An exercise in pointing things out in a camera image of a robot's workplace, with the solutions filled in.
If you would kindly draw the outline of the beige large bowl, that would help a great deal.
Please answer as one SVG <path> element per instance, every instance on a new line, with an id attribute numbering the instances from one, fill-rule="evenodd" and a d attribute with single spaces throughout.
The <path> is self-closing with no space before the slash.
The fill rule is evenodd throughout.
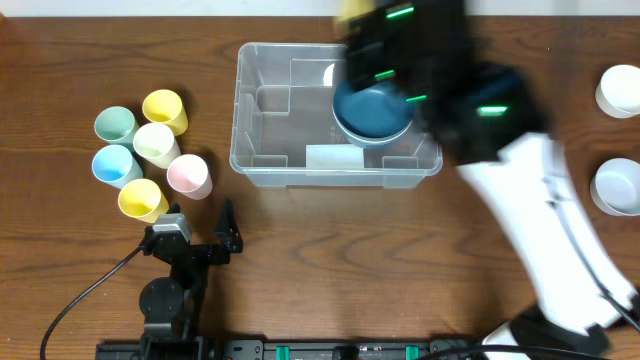
<path id="1" fill-rule="evenodd" d="M 358 135 L 355 132 L 351 131 L 347 127 L 347 124 L 340 117 L 336 118 L 336 123 L 338 125 L 338 128 L 346 138 L 346 140 L 349 141 L 351 144 L 361 148 L 379 148 L 379 147 L 387 146 L 399 140 L 413 125 L 413 122 L 409 121 L 402 130 L 392 135 L 380 137 L 380 138 L 371 138 L 363 135 Z"/>

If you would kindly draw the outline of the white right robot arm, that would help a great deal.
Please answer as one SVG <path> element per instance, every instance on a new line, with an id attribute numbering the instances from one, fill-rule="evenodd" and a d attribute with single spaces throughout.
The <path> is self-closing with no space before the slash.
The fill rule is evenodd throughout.
<path id="1" fill-rule="evenodd" d="M 536 303 L 447 359 L 601 359 L 607 330 L 639 324 L 639 293 L 614 265 L 525 77 L 485 61 L 461 1 L 348 1 L 336 18 L 345 81 L 333 101 L 355 138 L 428 133 L 492 212 Z"/>

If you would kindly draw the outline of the dark blue bowl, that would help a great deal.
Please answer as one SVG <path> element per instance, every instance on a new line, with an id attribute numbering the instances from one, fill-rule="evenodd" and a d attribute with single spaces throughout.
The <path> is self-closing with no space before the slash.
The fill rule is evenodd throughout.
<path id="1" fill-rule="evenodd" d="M 395 137 L 390 136 L 390 137 L 384 137 L 384 138 L 367 138 L 367 137 L 360 137 L 360 136 L 350 136 L 348 138 L 348 141 L 351 144 L 363 149 L 383 148 L 383 147 L 389 146 L 390 144 L 392 144 L 397 140 L 398 140 L 398 136 L 395 136 Z"/>
<path id="2" fill-rule="evenodd" d="M 333 110 L 337 120 L 351 133 L 381 139 L 404 130 L 416 115 L 415 106 L 390 81 L 356 91 L 347 82 L 334 93 Z"/>

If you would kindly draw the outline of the yellow small bowl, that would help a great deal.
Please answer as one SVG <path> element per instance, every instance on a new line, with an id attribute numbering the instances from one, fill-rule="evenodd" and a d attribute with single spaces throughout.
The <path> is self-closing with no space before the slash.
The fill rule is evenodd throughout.
<path id="1" fill-rule="evenodd" d="M 375 0 L 343 0 L 339 13 L 333 18 L 335 35 L 338 37 L 346 35 L 351 20 L 371 13 L 375 8 Z"/>

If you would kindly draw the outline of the light grey small bowl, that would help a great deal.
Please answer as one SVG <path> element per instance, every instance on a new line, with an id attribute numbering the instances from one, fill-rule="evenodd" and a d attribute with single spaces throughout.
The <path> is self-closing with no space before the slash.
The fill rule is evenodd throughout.
<path id="1" fill-rule="evenodd" d="M 613 216 L 639 215 L 639 164 L 626 158 L 604 162 L 590 184 L 595 205 Z"/>

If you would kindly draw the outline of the white small bowl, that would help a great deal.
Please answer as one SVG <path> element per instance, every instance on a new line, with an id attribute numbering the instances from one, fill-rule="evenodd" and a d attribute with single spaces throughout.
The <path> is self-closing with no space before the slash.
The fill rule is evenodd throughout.
<path id="1" fill-rule="evenodd" d="M 621 64 L 607 69 L 596 88 L 595 100 L 607 115 L 627 119 L 639 114 L 639 68 Z"/>

